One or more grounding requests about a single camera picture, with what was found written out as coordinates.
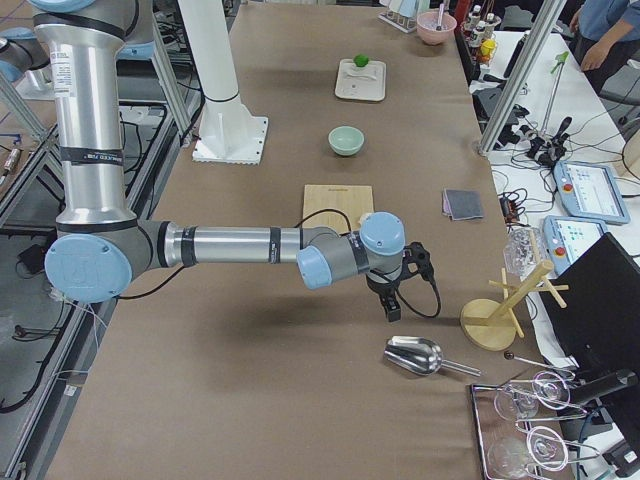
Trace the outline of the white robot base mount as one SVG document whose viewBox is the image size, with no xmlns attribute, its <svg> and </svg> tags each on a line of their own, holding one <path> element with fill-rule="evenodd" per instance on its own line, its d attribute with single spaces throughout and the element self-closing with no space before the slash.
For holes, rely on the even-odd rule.
<svg viewBox="0 0 640 480">
<path fill-rule="evenodd" d="M 205 100 L 193 159 L 259 164 L 268 119 L 242 102 L 223 4 L 181 1 L 179 8 Z"/>
</svg>

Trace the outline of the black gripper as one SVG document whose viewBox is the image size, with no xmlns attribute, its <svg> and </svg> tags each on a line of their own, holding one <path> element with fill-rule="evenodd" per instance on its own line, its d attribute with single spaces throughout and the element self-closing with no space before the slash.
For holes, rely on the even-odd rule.
<svg viewBox="0 0 640 480">
<path fill-rule="evenodd" d="M 391 263 L 372 267 L 366 274 L 368 288 L 378 296 L 385 310 L 388 322 L 397 322 L 402 317 L 398 302 L 400 285 L 415 276 L 414 255 L 410 249 L 403 249 L 398 256 L 390 258 Z"/>
</svg>

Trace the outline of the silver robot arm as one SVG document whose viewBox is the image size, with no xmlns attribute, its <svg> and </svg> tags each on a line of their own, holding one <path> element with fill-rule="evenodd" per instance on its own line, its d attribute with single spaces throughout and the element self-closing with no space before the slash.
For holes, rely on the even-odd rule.
<svg viewBox="0 0 640 480">
<path fill-rule="evenodd" d="M 418 258 L 401 220 L 370 214 L 361 228 L 181 227 L 140 219 L 127 205 L 116 58 L 153 53 L 148 1 L 36 1 L 37 37 L 48 45 L 66 205 L 45 258 L 67 297 L 96 303 L 121 296 L 146 271 L 199 263 L 296 263 L 317 289 L 359 274 L 389 321 L 401 316 L 399 284 Z"/>
</svg>

